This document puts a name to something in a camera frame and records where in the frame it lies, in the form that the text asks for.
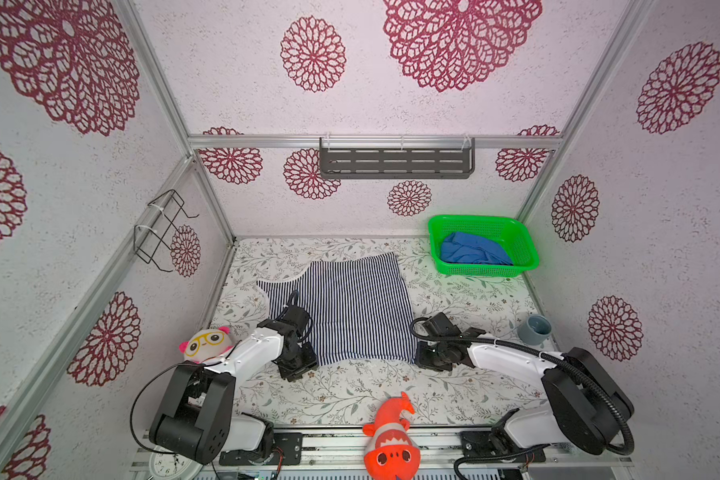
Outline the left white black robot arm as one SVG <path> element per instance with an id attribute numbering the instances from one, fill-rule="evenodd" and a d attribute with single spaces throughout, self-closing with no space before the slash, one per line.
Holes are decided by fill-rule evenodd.
<path id="1" fill-rule="evenodd" d="M 305 309 L 287 305 L 222 353 L 199 363 L 177 364 L 149 428 L 149 440 L 202 465 L 229 452 L 243 452 L 256 462 L 267 460 L 275 450 L 274 427 L 250 414 L 233 414 L 236 386 L 269 364 L 289 382 L 316 369 L 317 356 L 307 341 L 311 328 Z"/>

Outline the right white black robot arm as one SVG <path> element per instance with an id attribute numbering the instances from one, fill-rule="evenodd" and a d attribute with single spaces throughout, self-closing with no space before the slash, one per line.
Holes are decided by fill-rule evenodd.
<path id="1" fill-rule="evenodd" d="M 544 393 L 544 404 L 512 410 L 491 427 L 489 442 L 498 456 L 514 459 L 563 443 L 591 455 L 634 452 L 628 424 L 634 406 L 589 351 L 541 351 L 481 329 L 462 331 L 444 313 L 413 320 L 409 331 L 418 340 L 415 364 L 421 368 L 494 371 Z"/>

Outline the blue white striped tank top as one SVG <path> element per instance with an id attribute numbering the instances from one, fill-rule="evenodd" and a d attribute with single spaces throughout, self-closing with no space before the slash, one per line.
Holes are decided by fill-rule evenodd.
<path id="1" fill-rule="evenodd" d="M 348 261 L 313 261 L 287 281 L 259 280 L 269 314 L 279 314 L 293 292 L 310 315 L 307 336 L 321 366 L 344 360 L 414 361 L 414 320 L 398 257 L 392 252 Z"/>

